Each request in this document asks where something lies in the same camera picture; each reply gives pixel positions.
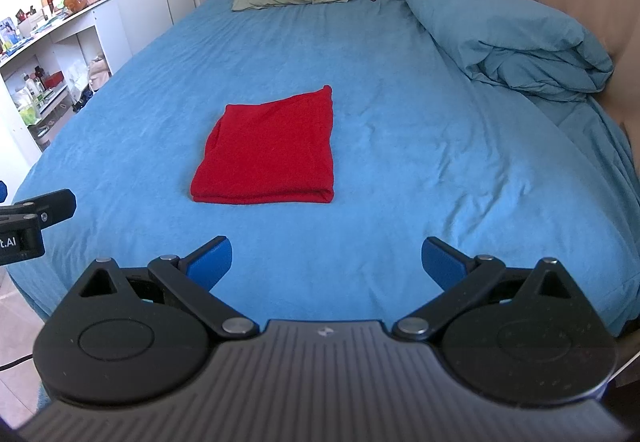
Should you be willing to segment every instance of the small red object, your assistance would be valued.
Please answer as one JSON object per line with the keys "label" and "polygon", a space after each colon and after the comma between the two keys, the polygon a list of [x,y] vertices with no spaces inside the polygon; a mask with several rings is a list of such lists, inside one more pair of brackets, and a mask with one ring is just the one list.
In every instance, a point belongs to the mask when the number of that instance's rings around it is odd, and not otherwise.
{"label": "small red object", "polygon": [[60,71],[45,78],[42,84],[44,85],[44,88],[49,89],[57,87],[60,83],[62,83],[63,79],[65,79],[65,77],[62,75],[62,71]]}
{"label": "small red object", "polygon": [[191,182],[196,202],[329,203],[331,87],[262,105],[227,105]]}

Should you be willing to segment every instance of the black cable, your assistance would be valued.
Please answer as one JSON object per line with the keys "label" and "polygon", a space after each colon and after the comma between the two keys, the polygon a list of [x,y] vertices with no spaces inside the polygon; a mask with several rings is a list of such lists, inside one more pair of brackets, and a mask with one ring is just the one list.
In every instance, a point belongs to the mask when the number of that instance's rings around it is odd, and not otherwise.
{"label": "black cable", "polygon": [[14,366],[18,366],[21,362],[28,361],[29,359],[33,359],[33,354],[29,354],[28,356],[21,357],[20,359],[15,359],[13,362],[9,362],[9,364],[3,364],[0,366],[0,372],[4,372],[9,368],[13,368]]}

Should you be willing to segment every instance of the blue gripper pad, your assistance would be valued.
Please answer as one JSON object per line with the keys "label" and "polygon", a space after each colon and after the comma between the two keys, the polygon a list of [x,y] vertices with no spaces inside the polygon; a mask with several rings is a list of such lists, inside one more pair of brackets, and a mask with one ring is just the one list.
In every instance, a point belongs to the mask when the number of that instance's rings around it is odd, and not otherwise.
{"label": "blue gripper pad", "polygon": [[422,244],[422,268],[443,291],[465,278],[472,264],[468,256],[435,237],[428,237]]}
{"label": "blue gripper pad", "polygon": [[216,237],[178,263],[188,278],[210,291],[231,268],[231,242],[227,237]]}

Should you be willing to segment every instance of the white desk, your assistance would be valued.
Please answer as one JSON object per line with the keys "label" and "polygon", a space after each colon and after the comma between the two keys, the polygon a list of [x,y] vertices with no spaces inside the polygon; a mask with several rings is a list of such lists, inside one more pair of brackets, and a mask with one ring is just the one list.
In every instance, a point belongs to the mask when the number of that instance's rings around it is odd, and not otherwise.
{"label": "white desk", "polygon": [[[4,137],[3,143],[7,142],[7,137],[13,143],[0,145],[0,158],[5,161],[0,161],[0,179],[22,181],[41,155],[11,99],[11,94],[24,85],[20,74],[33,72],[34,65],[39,64],[52,74],[62,70],[68,79],[67,72],[76,61],[88,64],[99,52],[104,54],[112,74],[131,58],[116,0],[100,0],[66,20],[56,22],[0,62],[0,129],[5,132],[0,135]],[[9,165],[20,166],[24,173],[3,173]]]}

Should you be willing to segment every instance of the floor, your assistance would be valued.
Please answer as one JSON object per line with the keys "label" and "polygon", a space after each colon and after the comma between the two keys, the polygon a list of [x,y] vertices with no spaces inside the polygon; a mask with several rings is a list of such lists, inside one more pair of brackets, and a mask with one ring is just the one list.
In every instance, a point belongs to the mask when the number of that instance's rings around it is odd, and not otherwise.
{"label": "floor", "polygon": [[[31,354],[41,328],[41,319],[0,267],[0,366]],[[0,416],[9,426],[18,427],[35,413],[39,385],[31,360],[0,372]]]}

